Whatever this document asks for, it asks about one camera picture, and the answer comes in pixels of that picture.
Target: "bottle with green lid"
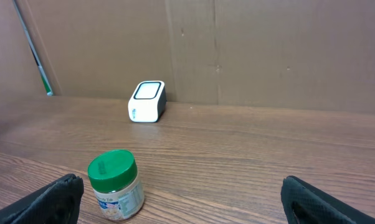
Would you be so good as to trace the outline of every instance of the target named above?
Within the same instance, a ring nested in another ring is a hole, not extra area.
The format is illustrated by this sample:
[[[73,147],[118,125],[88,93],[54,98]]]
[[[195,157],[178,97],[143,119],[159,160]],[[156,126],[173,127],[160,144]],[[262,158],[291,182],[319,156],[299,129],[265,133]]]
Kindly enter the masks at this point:
[[[88,167],[88,176],[106,218],[124,220],[143,206],[145,195],[130,151],[117,149],[96,157]]]

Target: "jar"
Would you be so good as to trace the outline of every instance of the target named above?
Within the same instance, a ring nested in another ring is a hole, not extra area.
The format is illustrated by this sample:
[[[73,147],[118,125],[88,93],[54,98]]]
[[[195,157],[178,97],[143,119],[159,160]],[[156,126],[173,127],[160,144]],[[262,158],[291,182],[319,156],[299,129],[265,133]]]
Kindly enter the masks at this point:
[[[130,218],[143,206],[145,195],[130,151],[118,149],[96,157],[88,167],[88,176],[107,219]]]

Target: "white device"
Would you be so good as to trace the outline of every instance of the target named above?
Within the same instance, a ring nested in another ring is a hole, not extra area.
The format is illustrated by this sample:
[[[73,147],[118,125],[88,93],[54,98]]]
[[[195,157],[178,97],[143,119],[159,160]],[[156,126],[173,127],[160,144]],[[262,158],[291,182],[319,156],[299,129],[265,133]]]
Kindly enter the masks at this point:
[[[164,82],[141,82],[128,102],[130,119],[133,122],[157,122],[164,112],[166,102]]]

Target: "brown surface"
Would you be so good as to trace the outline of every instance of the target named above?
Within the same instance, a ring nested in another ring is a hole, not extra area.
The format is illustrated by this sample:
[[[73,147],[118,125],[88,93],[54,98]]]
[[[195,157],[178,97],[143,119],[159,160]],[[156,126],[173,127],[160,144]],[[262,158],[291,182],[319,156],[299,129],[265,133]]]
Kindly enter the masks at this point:
[[[11,0],[0,0],[0,107],[44,95],[37,65]]]
[[[375,218],[375,115],[168,103],[139,124],[126,101],[59,96],[0,111],[0,208],[73,172],[80,222],[107,222],[86,170],[117,148],[135,155],[146,194],[130,223],[286,223],[288,175]]]
[[[18,1],[58,95],[375,112],[375,0]]]

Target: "device screen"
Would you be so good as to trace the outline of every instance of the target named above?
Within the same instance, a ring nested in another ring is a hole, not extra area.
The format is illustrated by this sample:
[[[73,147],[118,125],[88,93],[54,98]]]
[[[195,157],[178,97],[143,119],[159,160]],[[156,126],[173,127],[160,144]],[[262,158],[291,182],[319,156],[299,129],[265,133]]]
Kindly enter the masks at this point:
[[[160,88],[160,82],[147,82],[139,86],[135,99],[153,99]]]

